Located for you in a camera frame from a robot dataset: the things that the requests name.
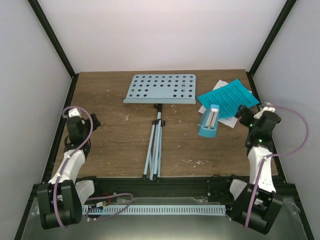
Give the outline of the light blue music stand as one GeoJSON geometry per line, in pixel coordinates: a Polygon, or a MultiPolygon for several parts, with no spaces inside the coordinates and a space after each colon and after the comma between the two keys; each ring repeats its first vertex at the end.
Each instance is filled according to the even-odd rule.
{"type": "Polygon", "coordinates": [[[164,104],[195,104],[196,75],[136,74],[132,77],[123,102],[125,104],[152,104],[156,119],[151,123],[151,133],[146,153],[142,179],[158,181],[161,176],[164,104]]]}

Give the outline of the blue sheet music page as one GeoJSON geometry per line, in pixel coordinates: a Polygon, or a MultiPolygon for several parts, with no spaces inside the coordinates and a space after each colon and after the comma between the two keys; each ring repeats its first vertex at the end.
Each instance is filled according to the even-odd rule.
{"type": "Polygon", "coordinates": [[[239,105],[251,108],[260,103],[238,79],[200,95],[197,99],[206,109],[210,105],[218,105],[220,119],[234,117],[239,105]]]}

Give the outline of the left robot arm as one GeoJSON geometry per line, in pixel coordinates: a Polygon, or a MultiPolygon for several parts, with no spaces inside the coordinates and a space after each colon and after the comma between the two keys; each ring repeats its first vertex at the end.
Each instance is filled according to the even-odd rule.
{"type": "Polygon", "coordinates": [[[53,177],[36,192],[40,222],[45,230],[78,224],[86,200],[97,202],[102,196],[102,189],[92,179],[77,179],[91,150],[91,134],[101,123],[94,113],[84,119],[78,107],[64,110],[62,115],[68,132],[63,160],[53,177]]]}

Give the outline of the blue metronome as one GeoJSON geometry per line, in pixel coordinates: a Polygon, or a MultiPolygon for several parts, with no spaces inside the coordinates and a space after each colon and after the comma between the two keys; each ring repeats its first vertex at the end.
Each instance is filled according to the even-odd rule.
{"type": "Polygon", "coordinates": [[[210,105],[198,124],[198,135],[204,138],[215,138],[217,135],[220,107],[216,104],[210,105]]]}

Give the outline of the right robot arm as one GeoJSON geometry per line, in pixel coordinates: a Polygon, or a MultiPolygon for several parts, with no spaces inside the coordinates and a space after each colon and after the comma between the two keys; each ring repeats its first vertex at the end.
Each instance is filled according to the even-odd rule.
{"type": "Polygon", "coordinates": [[[273,130],[281,118],[272,106],[264,105],[254,112],[242,104],[235,117],[248,128],[245,146],[250,165],[249,181],[233,176],[231,183],[222,188],[222,195],[225,200],[234,201],[228,211],[231,220],[266,235],[283,206],[283,198],[276,193],[271,168],[273,130]]]}

